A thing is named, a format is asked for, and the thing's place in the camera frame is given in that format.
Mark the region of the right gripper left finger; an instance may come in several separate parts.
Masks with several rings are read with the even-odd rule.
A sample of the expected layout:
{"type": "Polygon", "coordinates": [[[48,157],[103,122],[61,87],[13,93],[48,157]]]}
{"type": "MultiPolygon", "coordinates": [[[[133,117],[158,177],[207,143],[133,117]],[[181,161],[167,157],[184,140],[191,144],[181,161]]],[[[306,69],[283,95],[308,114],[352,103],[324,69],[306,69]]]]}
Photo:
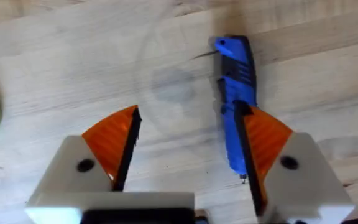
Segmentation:
{"type": "Polygon", "coordinates": [[[34,194],[122,191],[141,122],[139,107],[132,105],[67,136],[34,194]]]}

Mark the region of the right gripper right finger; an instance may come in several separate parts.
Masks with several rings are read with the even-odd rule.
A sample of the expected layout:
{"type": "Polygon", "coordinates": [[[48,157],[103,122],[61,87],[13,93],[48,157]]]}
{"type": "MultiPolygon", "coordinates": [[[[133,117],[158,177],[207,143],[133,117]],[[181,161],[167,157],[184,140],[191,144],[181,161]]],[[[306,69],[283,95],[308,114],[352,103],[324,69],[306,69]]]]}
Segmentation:
{"type": "Polygon", "coordinates": [[[310,134],[234,101],[250,190],[259,218],[346,218],[354,203],[310,134]]]}

